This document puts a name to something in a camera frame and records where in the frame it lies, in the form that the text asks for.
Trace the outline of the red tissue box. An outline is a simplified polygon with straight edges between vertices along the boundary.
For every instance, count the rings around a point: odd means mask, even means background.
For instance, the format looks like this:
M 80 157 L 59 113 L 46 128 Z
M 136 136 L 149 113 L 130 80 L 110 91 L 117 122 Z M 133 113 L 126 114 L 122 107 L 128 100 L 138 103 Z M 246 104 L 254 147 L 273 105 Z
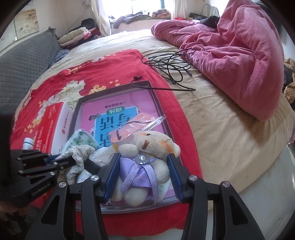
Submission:
M 60 154 L 68 139 L 73 114 L 74 111 L 65 102 L 48 106 L 39 124 L 34 149 L 52 155 Z

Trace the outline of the grey quilted headboard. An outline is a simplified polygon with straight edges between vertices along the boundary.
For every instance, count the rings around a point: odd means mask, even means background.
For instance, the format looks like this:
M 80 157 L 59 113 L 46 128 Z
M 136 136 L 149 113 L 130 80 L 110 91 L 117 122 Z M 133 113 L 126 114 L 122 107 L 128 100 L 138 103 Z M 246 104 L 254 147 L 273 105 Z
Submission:
M 1 107 L 15 109 L 61 50 L 54 28 L 31 37 L 1 56 Z

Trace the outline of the clothes pile on chair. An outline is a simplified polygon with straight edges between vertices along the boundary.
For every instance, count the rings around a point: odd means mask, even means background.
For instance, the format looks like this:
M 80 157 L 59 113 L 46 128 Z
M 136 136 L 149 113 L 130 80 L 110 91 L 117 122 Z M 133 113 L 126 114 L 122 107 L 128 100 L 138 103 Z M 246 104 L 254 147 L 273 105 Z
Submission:
M 288 58 L 284 60 L 284 85 L 282 93 L 294 109 L 294 60 Z

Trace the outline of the white floral scrunchie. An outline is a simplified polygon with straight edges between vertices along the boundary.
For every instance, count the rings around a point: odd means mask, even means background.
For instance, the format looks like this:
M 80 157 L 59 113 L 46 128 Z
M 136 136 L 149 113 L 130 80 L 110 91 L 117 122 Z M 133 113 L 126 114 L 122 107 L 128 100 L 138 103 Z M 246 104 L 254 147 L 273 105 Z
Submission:
M 66 181 L 69 185 L 75 184 L 76 177 L 84 171 L 84 162 L 95 151 L 90 145 L 76 145 L 70 147 L 66 152 L 59 155 L 55 160 L 64 157 L 72 157 L 75 161 L 74 166 L 69 169 L 60 170 L 58 182 Z

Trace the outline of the green white tissue pack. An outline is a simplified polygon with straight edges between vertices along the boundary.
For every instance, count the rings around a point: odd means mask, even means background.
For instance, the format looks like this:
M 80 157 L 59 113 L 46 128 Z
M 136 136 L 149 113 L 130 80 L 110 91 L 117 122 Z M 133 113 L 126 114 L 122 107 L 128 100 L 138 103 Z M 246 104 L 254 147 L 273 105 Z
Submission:
M 62 149 L 62 153 L 69 150 L 70 147 L 77 145 L 89 145 L 93 147 L 95 150 L 99 148 L 98 142 L 95 140 L 93 135 L 88 133 L 83 129 L 76 130 L 71 137 L 65 143 L 65 146 Z

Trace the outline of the white supplement bottle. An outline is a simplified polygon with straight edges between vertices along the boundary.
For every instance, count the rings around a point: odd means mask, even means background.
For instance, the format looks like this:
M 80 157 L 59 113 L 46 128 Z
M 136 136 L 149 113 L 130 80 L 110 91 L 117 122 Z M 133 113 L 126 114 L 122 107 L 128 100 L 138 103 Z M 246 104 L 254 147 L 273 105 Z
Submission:
M 34 149 L 35 138 L 25 138 L 23 141 L 23 150 L 33 150 Z

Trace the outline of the teddy bear purple dress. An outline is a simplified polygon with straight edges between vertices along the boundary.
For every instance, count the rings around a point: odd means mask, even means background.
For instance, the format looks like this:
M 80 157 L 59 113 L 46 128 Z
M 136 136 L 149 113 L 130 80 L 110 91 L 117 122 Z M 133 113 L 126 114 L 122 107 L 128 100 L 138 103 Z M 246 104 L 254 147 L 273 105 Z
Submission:
M 180 147 L 158 131 L 142 131 L 130 143 L 118 148 L 120 173 L 111 201 L 124 201 L 130 207 L 147 200 L 162 201 L 161 186 L 170 179 L 167 156 L 179 157 Z

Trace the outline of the yellow white snack bag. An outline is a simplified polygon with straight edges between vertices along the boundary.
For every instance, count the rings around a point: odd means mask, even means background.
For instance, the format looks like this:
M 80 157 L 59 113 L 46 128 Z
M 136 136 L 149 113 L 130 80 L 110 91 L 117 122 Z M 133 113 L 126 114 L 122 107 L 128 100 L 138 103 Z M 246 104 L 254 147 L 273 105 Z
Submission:
M 116 153 L 112 146 L 102 147 L 95 150 L 90 156 L 89 159 L 97 164 L 99 167 L 104 167 L 110 163 L 113 155 Z

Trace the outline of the grey tray with pink book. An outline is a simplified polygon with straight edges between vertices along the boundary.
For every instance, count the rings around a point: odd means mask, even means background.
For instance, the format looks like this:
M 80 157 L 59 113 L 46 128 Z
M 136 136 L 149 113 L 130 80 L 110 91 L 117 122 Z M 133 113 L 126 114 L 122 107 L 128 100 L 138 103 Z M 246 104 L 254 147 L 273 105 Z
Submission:
M 106 93 L 93 93 L 78 101 L 72 117 L 69 137 L 76 130 L 83 129 L 93 135 L 99 148 L 112 146 L 116 153 L 119 153 L 120 145 L 111 144 L 107 134 L 140 113 L 149 114 L 153 117 L 164 115 L 161 104 L 148 81 L 141 82 L 139 87 L 126 85 L 120 87 L 118 91 L 108 90 Z M 166 119 L 151 131 L 164 133 L 173 139 Z M 101 167 L 99 172 L 101 180 L 103 170 L 103 167 Z M 76 177 L 76 183 L 80 183 L 90 176 L 92 175 L 84 169 Z M 124 201 L 114 202 L 109 199 L 107 203 L 103 203 L 102 210 L 106 213 L 137 212 L 170 205 L 177 201 L 171 179 L 161 186 L 161 192 L 163 199 L 156 204 L 152 200 L 147 200 L 142 205 L 130 207 Z M 98 197 L 102 203 L 101 183 L 98 188 Z

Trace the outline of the clothes on window sill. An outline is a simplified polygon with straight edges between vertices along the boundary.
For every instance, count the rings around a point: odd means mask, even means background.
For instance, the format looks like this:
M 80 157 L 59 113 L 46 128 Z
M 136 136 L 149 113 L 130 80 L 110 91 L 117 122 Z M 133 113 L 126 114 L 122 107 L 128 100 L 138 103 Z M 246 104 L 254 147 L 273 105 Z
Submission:
M 125 23 L 126 25 L 130 25 L 131 23 L 134 23 L 136 21 L 149 20 L 149 19 L 170 20 L 171 13 L 165 8 L 162 8 L 162 9 L 159 9 L 158 11 L 153 12 L 152 15 L 150 15 L 150 13 L 144 14 L 142 11 L 140 11 L 135 14 L 119 17 L 115 22 L 113 22 L 113 28 L 118 29 L 122 23 Z

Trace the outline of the pink crumpled duvet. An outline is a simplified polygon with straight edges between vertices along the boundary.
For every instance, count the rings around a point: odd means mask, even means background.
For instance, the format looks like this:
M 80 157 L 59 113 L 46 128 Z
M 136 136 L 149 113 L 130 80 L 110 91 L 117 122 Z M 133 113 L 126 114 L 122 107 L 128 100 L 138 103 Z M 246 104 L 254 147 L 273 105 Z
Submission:
M 245 112 L 260 121 L 279 107 L 284 51 L 267 13 L 253 1 L 229 1 L 216 28 L 187 20 L 155 23 L 152 34 L 185 59 Z

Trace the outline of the beige bed sheet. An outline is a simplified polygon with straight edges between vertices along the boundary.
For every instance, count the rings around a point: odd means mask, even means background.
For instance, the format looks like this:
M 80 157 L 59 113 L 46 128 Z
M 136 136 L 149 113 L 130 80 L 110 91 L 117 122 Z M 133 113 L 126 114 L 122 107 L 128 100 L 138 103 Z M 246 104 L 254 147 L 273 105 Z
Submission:
M 116 52 L 136 49 L 141 54 L 173 51 L 175 47 L 158 40 L 150 30 L 122 32 L 87 42 L 54 64 L 32 85 L 81 64 Z M 294 159 L 283 160 L 294 129 L 294 111 L 285 97 L 267 121 L 258 121 L 236 105 L 197 69 L 185 76 L 185 85 L 194 92 L 175 92 L 194 135 L 202 174 L 206 181 L 228 180 L 243 195 L 261 191 L 266 184 L 292 189 Z

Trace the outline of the red floral blanket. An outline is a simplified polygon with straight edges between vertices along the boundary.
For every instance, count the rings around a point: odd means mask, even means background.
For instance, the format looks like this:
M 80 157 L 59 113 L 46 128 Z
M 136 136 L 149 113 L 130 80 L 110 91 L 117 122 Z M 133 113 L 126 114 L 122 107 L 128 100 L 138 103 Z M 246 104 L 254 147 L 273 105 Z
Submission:
M 181 160 L 188 170 L 202 175 L 197 146 L 188 120 L 166 81 L 151 67 L 142 63 L 142 54 L 128 49 L 95 59 L 88 56 L 81 64 L 66 68 L 33 87 L 19 106 L 19 115 L 11 137 L 11 147 L 22 147 L 26 137 L 34 137 L 44 110 L 56 102 L 73 103 L 95 92 L 116 90 L 141 76 L 155 87 L 156 96 L 166 115 L 176 143 L 181 149 Z M 144 212 L 103 215 L 107 233 L 111 236 L 154 236 L 169 229 L 183 229 L 188 206 L 174 203 Z

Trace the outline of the pink item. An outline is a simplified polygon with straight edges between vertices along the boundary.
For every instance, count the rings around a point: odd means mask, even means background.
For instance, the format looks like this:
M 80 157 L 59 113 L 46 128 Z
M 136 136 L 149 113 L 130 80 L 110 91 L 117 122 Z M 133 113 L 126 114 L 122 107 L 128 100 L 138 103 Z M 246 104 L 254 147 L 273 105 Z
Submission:
M 149 114 L 140 113 L 122 126 L 110 131 L 107 137 L 111 144 L 122 145 L 131 143 L 136 134 L 156 128 L 165 119 L 165 114 L 160 117 L 153 117 Z

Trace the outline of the wall painting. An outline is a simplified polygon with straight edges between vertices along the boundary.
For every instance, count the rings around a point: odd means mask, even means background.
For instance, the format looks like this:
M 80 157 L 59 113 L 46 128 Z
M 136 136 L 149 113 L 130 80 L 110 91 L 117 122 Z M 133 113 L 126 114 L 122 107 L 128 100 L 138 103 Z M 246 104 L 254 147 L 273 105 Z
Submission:
M 1 51 L 24 37 L 39 32 L 37 10 L 30 1 L 11 21 L 1 37 Z

